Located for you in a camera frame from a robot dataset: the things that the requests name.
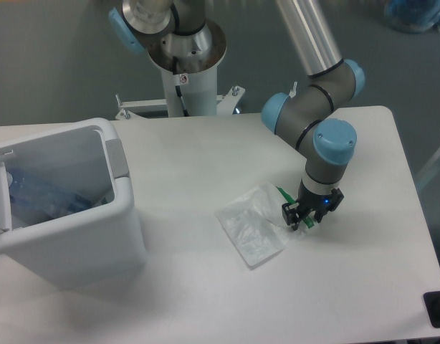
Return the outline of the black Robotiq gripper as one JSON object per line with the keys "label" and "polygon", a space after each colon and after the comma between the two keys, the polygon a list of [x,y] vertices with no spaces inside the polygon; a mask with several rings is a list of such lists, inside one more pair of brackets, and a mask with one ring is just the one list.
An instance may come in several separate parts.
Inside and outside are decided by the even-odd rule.
{"label": "black Robotiq gripper", "polygon": [[343,199],[343,192],[339,188],[332,188],[328,193],[316,194],[301,182],[297,202],[283,204],[282,216],[286,224],[294,231],[298,230],[301,221],[309,228],[311,212],[315,212],[314,219],[320,223],[328,212],[334,212],[337,209]]}

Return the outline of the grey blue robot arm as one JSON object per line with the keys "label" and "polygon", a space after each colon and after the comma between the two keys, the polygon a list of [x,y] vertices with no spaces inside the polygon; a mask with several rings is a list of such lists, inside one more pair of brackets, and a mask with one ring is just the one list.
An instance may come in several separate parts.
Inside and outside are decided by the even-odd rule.
{"label": "grey blue robot arm", "polygon": [[[339,183],[357,134],[333,113],[363,89],[365,75],[342,57],[316,1],[277,7],[310,79],[302,93],[277,93],[261,111],[263,124],[306,160],[297,199],[282,206],[285,222],[297,229],[308,219],[321,221],[344,198]],[[108,18],[120,41],[131,52],[147,52],[161,71],[171,117],[219,113],[216,68],[226,37],[206,17],[203,1],[123,1]]]}

